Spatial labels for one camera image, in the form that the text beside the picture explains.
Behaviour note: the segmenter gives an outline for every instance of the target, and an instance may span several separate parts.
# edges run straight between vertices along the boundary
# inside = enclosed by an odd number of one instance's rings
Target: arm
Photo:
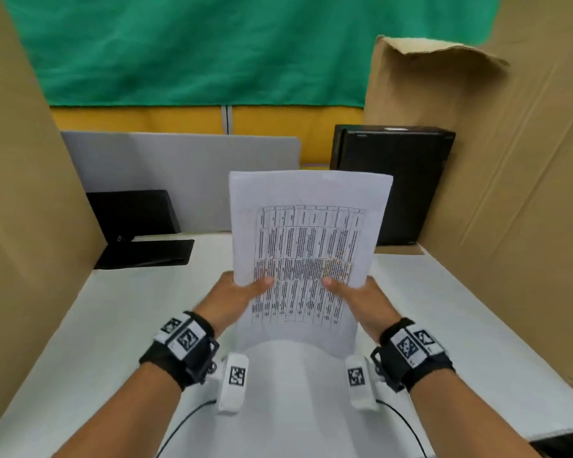
[[[233,282],[233,273],[223,273],[194,312],[212,325],[218,338],[248,302],[272,284],[271,278],[262,278],[241,287]],[[152,458],[180,395],[180,386],[168,373],[143,363],[53,458]]]
[[[360,288],[330,278],[322,284],[348,302],[352,314],[376,342],[401,319],[372,277]],[[423,377],[410,392],[438,458],[539,458],[528,442],[450,369]]]

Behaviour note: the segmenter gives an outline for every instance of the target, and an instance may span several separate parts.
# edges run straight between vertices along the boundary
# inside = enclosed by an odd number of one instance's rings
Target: gray panel
[[[61,132],[87,192],[165,189],[182,231],[230,231],[229,172],[297,170],[294,137]]]

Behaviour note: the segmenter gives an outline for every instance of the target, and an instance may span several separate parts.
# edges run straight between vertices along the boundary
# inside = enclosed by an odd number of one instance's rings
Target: cardboard box
[[[573,0],[483,48],[379,37],[364,123],[456,132],[420,244],[573,386]]]
[[[0,3],[0,417],[104,246]]]

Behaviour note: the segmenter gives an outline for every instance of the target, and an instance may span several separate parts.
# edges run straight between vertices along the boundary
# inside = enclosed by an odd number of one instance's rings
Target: person's left thumb
[[[244,286],[244,290],[249,300],[252,298],[263,294],[263,292],[267,291],[274,285],[274,278],[272,277],[264,277],[260,278],[257,281],[253,281],[251,284]]]

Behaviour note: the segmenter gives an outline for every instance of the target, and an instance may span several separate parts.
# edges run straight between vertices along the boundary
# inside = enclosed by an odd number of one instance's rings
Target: hand
[[[208,295],[193,309],[214,328],[214,338],[236,322],[251,299],[263,294],[274,284],[274,278],[265,277],[247,286],[233,282],[233,272],[225,272],[210,289]]]
[[[322,279],[322,285],[346,301],[355,320],[361,323],[376,344],[379,344],[384,330],[401,319],[399,312],[372,277],[367,277],[360,288],[351,288],[329,277]]]

